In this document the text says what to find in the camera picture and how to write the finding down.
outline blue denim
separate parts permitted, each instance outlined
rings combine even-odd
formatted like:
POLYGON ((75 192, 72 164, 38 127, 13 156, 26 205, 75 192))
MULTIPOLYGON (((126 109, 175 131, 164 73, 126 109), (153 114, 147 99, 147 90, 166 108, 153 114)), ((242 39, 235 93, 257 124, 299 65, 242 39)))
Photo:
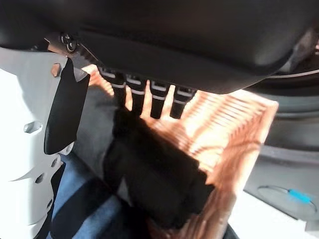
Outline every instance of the blue denim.
POLYGON ((73 153, 62 156, 61 179, 48 239, 143 239, 143 216, 112 195, 73 153))

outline gray surface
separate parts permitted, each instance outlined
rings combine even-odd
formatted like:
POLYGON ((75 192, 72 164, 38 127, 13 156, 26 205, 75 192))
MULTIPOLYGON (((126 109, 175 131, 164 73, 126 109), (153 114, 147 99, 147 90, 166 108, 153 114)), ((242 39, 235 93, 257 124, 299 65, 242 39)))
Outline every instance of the gray surface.
POLYGON ((88 89, 73 152, 103 178, 103 160, 112 142, 113 99, 100 87, 88 89))

